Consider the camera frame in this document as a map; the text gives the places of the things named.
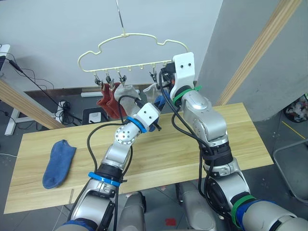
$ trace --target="sock hanger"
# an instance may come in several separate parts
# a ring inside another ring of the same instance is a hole
[[[127,66],[115,66],[115,67],[108,67],[108,68],[94,69],[94,70],[85,70],[85,69],[83,69],[83,67],[81,66],[80,61],[81,61],[81,59],[82,59],[84,56],[86,56],[86,55],[89,54],[89,53],[92,53],[92,54],[94,54],[94,55],[98,55],[98,54],[100,54],[100,53],[103,52],[102,49],[101,49],[101,46],[102,46],[103,44],[105,44],[105,43],[107,43],[107,42],[110,42],[110,41],[112,41],[112,40],[115,40],[115,39],[127,38],[127,37],[129,37],[129,36],[145,36],[145,37],[151,37],[151,38],[154,38],[156,44],[157,44],[157,45],[160,45],[160,46],[164,46],[167,42],[177,43],[177,44],[183,46],[183,47],[185,48],[186,52],[189,52],[188,47],[187,47],[184,43],[182,43],[182,42],[180,42],[180,41],[167,39],[167,40],[165,40],[163,43],[160,43],[160,42],[158,42],[157,37],[154,36],[154,35],[143,34],[143,33],[126,33],[126,32],[125,32],[125,29],[124,29],[124,26],[123,26],[123,21],[122,21],[122,17],[121,17],[121,13],[120,13],[120,8],[119,8],[119,4],[118,4],[118,1],[117,1],[117,0],[116,0],[116,5],[117,5],[118,13],[119,13],[119,18],[120,18],[120,22],[121,22],[121,26],[122,26],[123,33],[122,33],[121,35],[119,35],[119,36],[115,36],[115,37],[109,38],[109,39],[107,39],[107,40],[101,42],[100,44],[98,44],[98,50],[99,50],[98,52],[87,51],[87,52],[83,53],[83,54],[78,58],[78,66],[79,66],[80,69],[83,70],[84,72],[92,72],[92,73],[94,73],[94,76],[95,76],[95,78],[96,78],[96,77],[97,77],[97,75],[96,75],[96,72],[97,72],[97,71],[105,71],[105,73],[108,75],[108,71],[109,71],[109,70],[116,70],[116,71],[120,74],[120,69],[121,69],[121,68],[127,68],[129,71],[131,71],[131,68],[132,68],[132,67],[136,67],[136,66],[138,66],[140,69],[143,69],[143,67],[146,66],[146,65],[151,65],[153,68],[155,68],[155,65],[156,65],[156,64],[163,64],[163,65],[166,65],[167,63],[170,63],[170,62],[171,62],[171,60],[163,60],[163,61],[156,61],[156,62],[150,62],[150,63],[144,63],[144,64],[134,64],[134,65],[127,65]]]

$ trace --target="wooden tabletop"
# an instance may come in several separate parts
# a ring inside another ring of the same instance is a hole
[[[273,164],[254,124],[242,103],[215,107],[227,121],[232,154],[242,170]],[[134,143],[134,155],[120,193],[168,185],[198,178],[197,142],[176,131],[170,122],[172,114],[160,116],[161,131],[140,135]],[[87,149],[87,136],[98,124],[24,134],[16,160],[4,213],[73,203],[93,171]],[[98,130],[91,147],[100,163],[112,144],[117,126]],[[51,148],[65,139],[77,147],[67,179],[54,189],[45,189],[42,178]]]

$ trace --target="green cable tie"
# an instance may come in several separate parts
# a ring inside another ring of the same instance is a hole
[[[232,218],[232,222],[234,225],[236,225],[238,228],[241,228],[237,225],[236,223],[236,218],[235,218],[235,213],[238,209],[238,207],[244,203],[245,201],[248,201],[250,199],[255,199],[255,197],[253,197],[252,195],[247,195],[247,196],[243,196],[241,199],[237,200],[234,205],[233,205],[233,208],[231,210],[231,218]]]
[[[176,97],[174,97],[174,99],[173,99],[173,104],[175,105],[175,102],[176,102],[179,98],[181,98],[183,95],[185,95],[187,92],[190,92],[190,91],[192,91],[192,90],[199,91],[201,88],[202,88],[202,86],[200,85],[200,86],[195,87],[195,88],[193,88],[193,89],[187,89],[187,90],[185,90],[185,91],[182,91],[180,94],[178,94]]]

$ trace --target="wooden pole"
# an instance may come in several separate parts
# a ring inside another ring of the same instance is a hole
[[[0,79],[0,99],[49,129],[65,128],[46,110],[39,107],[36,101],[26,96],[25,93],[16,91],[2,79]]]
[[[301,0],[281,0],[256,39],[241,65],[233,75],[232,79],[223,90],[216,105],[225,105],[239,86],[243,83],[252,69],[256,66],[260,58],[268,47],[280,33],[284,25],[288,22]]]

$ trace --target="white wall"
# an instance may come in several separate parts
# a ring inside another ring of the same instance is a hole
[[[279,0],[224,0],[200,71],[201,93],[214,104]],[[302,1],[228,103],[243,102],[264,120],[308,92],[308,5]]]
[[[184,42],[195,54],[196,76],[221,8],[222,0],[119,0],[127,32],[156,35],[160,42]],[[10,44],[18,64],[55,88],[95,86],[93,74],[82,72],[77,58],[97,50],[101,41],[121,31],[115,0],[7,0],[0,1],[0,43]],[[122,38],[103,47],[100,56],[85,58],[86,68],[103,68],[171,59],[184,52],[178,45],[154,45],[150,38]],[[150,83],[150,67],[134,69],[127,83]],[[22,90],[37,88],[3,68],[8,81]],[[116,72],[111,77],[118,81]],[[105,79],[104,73],[99,77]]]

